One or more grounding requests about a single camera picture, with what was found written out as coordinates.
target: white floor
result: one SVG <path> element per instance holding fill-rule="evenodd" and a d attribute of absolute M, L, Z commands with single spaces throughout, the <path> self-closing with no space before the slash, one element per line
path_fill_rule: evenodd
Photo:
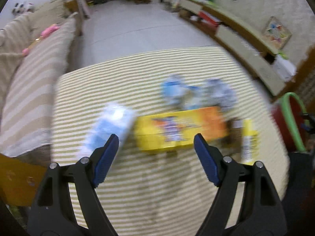
<path fill-rule="evenodd" d="M 149 51 L 218 45 L 161 4 L 119 0 L 90 10 L 91 18 L 84 22 L 78 42 L 75 68 Z M 253 83 L 270 107 L 266 88 L 257 80 Z"/>

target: beige cushion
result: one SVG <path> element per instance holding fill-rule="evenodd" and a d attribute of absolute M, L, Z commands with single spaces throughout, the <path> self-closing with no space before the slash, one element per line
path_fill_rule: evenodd
<path fill-rule="evenodd" d="M 51 142 L 55 84 L 67 68 L 76 29 L 70 17 L 24 58 L 11 82 L 0 125 L 0 152 L 17 157 Z"/>
<path fill-rule="evenodd" d="M 35 11 L 38 11 L 40 8 L 42 8 L 43 6 L 46 6 L 47 4 L 49 4 L 49 3 L 52 3 L 52 2 L 55 2 L 55 1 L 57 1 L 57 0 L 50 0 L 50 1 L 48 1 L 48 2 L 45 2 L 45 3 L 43 3 L 43 4 L 41 4 L 41 5 L 39 5 L 39 6 L 36 6 L 35 7 Z"/>
<path fill-rule="evenodd" d="M 55 0 L 43 4 L 31 16 L 31 39 L 38 38 L 42 31 L 52 24 L 62 24 L 67 18 L 64 7 L 64 0 Z"/>
<path fill-rule="evenodd" d="M 0 54 L 0 123 L 2 108 L 5 103 L 7 91 L 10 87 L 11 79 L 16 68 L 22 61 L 22 54 L 17 53 L 2 53 Z"/>
<path fill-rule="evenodd" d="M 21 53 L 31 43 L 31 12 L 24 13 L 0 30 L 0 53 Z"/>

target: sofa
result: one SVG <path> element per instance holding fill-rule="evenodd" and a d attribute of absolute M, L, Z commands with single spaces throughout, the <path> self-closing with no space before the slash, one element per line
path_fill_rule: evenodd
<path fill-rule="evenodd" d="M 62 4 L 50 1 L 0 30 L 0 152 L 44 167 L 51 162 L 55 84 L 70 71 L 70 50 L 81 32 L 78 13 L 65 15 Z M 22 50 L 53 23 L 60 29 L 23 57 Z"/>

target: stuffed toy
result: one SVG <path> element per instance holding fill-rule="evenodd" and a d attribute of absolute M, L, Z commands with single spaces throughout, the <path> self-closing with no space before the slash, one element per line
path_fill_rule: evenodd
<path fill-rule="evenodd" d="M 46 28 L 40 35 L 39 38 L 35 39 L 35 41 L 28 47 L 25 48 L 22 51 L 23 56 L 27 56 L 31 49 L 37 44 L 39 43 L 41 40 L 47 38 L 48 36 L 51 35 L 51 33 L 53 33 L 54 31 L 58 30 L 60 28 L 60 26 L 58 26 L 57 24 L 52 24 L 50 27 Z"/>
<path fill-rule="evenodd" d="M 35 10 L 35 6 L 34 4 L 32 3 L 16 3 L 13 10 L 12 10 L 12 13 L 14 16 L 17 16 L 17 15 L 21 15 L 23 14 L 24 12 L 34 12 Z"/>

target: yellow box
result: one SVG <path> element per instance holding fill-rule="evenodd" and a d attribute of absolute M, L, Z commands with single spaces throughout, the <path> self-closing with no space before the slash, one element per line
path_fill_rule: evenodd
<path fill-rule="evenodd" d="M 136 121 L 134 132 L 139 149 L 150 153 L 192 148 L 194 136 L 198 133 L 206 141 L 227 135 L 218 107 L 141 116 Z"/>

